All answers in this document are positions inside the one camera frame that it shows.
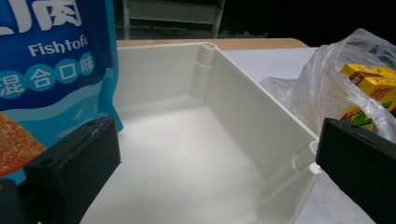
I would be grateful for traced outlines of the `white metal desk frame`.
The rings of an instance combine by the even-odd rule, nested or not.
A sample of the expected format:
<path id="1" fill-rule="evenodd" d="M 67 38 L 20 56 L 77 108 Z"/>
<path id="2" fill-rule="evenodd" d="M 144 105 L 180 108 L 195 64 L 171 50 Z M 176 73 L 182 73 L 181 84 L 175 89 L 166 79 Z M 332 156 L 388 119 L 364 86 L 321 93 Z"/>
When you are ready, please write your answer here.
<path id="1" fill-rule="evenodd" d="M 131 20 L 186 22 L 211 26 L 211 38 L 218 37 L 226 0 L 122 0 L 123 34 L 131 38 Z"/>

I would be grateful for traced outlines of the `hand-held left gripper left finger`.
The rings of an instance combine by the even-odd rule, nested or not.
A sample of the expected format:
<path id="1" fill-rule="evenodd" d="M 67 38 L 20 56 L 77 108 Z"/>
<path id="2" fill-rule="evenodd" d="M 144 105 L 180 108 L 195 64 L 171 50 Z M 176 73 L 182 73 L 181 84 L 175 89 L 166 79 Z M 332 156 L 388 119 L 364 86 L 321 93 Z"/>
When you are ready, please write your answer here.
<path id="1" fill-rule="evenodd" d="M 120 164 L 116 121 L 88 121 L 24 167 L 29 224 L 79 224 Z"/>

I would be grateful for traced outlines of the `clear plastic bag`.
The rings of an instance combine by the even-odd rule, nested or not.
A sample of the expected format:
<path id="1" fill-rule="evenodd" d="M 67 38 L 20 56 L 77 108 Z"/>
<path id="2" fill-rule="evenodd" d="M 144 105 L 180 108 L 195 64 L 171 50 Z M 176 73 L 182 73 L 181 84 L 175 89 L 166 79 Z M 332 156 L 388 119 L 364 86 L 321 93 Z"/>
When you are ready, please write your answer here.
<path id="1" fill-rule="evenodd" d="M 340 119 L 356 106 L 374 125 L 372 132 L 396 144 L 396 118 L 341 72 L 347 63 L 396 69 L 396 45 L 358 29 L 317 48 L 297 78 L 267 77 L 261 85 L 314 133 L 321 132 L 324 119 Z"/>

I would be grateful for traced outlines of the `yellow drink carton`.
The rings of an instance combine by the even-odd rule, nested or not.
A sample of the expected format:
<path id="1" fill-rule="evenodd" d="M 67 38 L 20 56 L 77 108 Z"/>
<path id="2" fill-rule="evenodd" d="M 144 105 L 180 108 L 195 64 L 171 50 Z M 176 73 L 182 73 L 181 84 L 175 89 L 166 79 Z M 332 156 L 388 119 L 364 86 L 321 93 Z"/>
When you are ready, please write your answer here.
<path id="1" fill-rule="evenodd" d="M 346 63 L 340 72 L 396 116 L 396 71 L 387 66 Z M 350 106 L 341 120 L 370 131 L 375 129 L 373 120 L 356 105 Z"/>

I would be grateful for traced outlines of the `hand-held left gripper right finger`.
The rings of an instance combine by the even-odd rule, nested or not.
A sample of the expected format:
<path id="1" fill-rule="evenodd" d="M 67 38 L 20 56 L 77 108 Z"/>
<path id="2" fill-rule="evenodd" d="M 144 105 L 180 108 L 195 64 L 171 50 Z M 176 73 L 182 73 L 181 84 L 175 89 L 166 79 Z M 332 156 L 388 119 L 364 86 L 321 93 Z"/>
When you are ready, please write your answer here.
<path id="1" fill-rule="evenodd" d="M 396 144 L 326 118 L 316 163 L 376 224 L 396 224 Z"/>

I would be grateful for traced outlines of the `white plastic tray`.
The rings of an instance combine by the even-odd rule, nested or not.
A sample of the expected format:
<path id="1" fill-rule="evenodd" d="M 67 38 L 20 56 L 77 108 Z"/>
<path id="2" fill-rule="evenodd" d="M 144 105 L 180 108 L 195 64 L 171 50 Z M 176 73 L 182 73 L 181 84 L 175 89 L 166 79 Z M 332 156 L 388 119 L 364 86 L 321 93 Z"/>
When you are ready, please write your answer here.
<path id="1" fill-rule="evenodd" d="M 294 224 L 314 133 L 213 44 L 118 54 L 121 162 L 81 224 Z"/>

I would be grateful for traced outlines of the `blue snack pouch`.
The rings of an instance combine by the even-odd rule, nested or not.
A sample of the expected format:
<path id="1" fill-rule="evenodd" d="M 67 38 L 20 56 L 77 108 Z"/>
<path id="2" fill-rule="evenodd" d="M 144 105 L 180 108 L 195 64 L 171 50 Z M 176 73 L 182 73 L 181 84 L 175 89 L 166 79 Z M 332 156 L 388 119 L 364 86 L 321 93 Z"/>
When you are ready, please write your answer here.
<path id="1" fill-rule="evenodd" d="M 112 0 L 0 0 L 0 178 L 92 119 L 118 114 Z"/>

